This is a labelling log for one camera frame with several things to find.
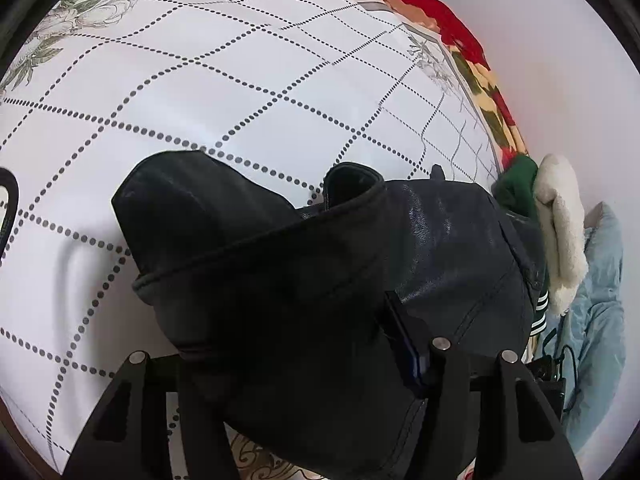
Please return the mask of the light blue quilt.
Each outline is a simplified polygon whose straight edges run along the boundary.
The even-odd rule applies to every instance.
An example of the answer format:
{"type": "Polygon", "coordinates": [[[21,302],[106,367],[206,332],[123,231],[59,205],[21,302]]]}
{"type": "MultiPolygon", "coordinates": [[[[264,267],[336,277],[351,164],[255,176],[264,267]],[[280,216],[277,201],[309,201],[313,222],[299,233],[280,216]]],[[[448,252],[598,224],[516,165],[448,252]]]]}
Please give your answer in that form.
{"type": "Polygon", "coordinates": [[[587,216],[588,272],[566,315],[551,315],[547,351],[566,379],[561,425],[574,452],[589,441],[616,395],[626,362],[622,229],[614,210],[597,204],[587,216]]]}

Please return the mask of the white patterned mat cloth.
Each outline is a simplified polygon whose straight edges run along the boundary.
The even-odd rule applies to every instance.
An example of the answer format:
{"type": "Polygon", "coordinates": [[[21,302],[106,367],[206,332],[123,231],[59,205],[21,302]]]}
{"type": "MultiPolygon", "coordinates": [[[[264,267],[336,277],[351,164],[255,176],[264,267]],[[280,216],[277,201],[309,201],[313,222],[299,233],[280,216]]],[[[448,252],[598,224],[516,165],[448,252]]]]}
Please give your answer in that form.
{"type": "Polygon", "coordinates": [[[18,184],[1,254],[1,399],[35,453],[61,471],[123,359],[171,352],[111,198],[140,160],[199,150],[295,206],[317,203],[324,167],[300,186],[219,157],[213,79],[183,75],[154,93],[161,53],[121,42],[137,6],[58,0],[1,81],[1,165],[18,184]]]}

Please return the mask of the folded white fleece garment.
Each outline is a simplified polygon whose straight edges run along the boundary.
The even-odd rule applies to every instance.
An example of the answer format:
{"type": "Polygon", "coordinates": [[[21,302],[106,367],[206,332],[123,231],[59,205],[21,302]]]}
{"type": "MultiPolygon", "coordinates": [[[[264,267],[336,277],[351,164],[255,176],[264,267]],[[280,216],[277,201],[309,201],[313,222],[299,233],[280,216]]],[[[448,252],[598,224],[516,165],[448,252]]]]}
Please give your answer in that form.
{"type": "Polygon", "coordinates": [[[549,273],[549,309],[555,315],[566,315],[588,272],[585,209],[575,171],[566,157],[549,154],[542,160],[533,193],[549,273]]]}

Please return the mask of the red floral blanket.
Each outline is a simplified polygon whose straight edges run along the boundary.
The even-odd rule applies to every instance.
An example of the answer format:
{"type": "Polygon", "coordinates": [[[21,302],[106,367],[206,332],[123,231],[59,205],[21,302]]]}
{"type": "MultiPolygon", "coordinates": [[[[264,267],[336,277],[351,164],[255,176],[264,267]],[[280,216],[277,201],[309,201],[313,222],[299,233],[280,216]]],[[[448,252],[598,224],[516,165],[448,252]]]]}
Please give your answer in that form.
{"type": "Polygon", "coordinates": [[[524,151],[484,50],[439,0],[117,0],[121,42],[168,58],[154,93],[213,79],[217,156],[307,186],[358,160],[494,180],[524,151]]]}

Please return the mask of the black leather jacket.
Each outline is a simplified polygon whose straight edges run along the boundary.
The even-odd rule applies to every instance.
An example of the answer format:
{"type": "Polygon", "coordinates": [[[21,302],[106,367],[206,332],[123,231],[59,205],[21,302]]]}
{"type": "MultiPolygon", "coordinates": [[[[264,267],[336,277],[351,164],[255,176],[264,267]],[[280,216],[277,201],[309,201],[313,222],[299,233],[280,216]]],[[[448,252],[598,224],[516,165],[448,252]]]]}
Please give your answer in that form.
{"type": "Polygon", "coordinates": [[[332,479],[399,479],[426,404],[383,326],[387,294],[432,337],[522,352],[544,288],[535,219],[472,183],[343,162],[296,208],[201,152],[142,160],[112,206],[137,296],[233,430],[332,479]]]}

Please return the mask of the folded green striped garment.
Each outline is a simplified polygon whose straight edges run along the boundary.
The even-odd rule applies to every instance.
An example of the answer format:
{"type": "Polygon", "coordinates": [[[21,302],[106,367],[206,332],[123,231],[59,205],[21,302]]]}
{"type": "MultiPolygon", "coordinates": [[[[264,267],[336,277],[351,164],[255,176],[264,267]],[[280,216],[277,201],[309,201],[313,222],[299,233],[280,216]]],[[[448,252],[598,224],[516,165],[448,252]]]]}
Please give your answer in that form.
{"type": "Polygon", "coordinates": [[[515,226],[521,231],[523,244],[532,254],[530,258],[536,264],[538,292],[531,337],[537,337],[546,329],[549,307],[549,274],[533,192],[537,172],[538,166],[533,159],[517,154],[492,186],[492,195],[502,208],[509,211],[515,226]]]}

